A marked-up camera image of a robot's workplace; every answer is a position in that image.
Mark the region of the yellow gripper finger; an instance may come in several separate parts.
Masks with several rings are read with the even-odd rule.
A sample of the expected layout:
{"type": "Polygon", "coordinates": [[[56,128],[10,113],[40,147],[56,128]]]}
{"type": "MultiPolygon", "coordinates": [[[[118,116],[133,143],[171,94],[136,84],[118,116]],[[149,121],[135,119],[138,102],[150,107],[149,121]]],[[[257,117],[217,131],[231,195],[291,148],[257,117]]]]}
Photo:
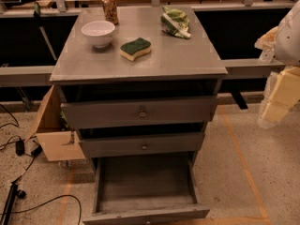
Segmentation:
{"type": "Polygon", "coordinates": [[[262,120],[277,124],[300,100],[300,67],[288,67],[279,74],[273,73],[269,80],[270,92],[266,93],[262,120]]]}

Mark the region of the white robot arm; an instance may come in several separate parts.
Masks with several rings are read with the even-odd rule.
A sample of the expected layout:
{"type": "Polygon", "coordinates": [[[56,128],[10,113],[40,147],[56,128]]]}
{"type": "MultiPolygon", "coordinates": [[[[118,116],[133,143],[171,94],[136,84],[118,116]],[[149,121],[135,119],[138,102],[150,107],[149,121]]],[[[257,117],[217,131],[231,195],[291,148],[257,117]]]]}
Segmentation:
{"type": "Polygon", "coordinates": [[[276,58],[285,65],[280,73],[271,73],[264,89],[258,124],[271,128],[300,100],[300,1],[254,46],[262,50],[262,62],[270,63],[276,58]]]}

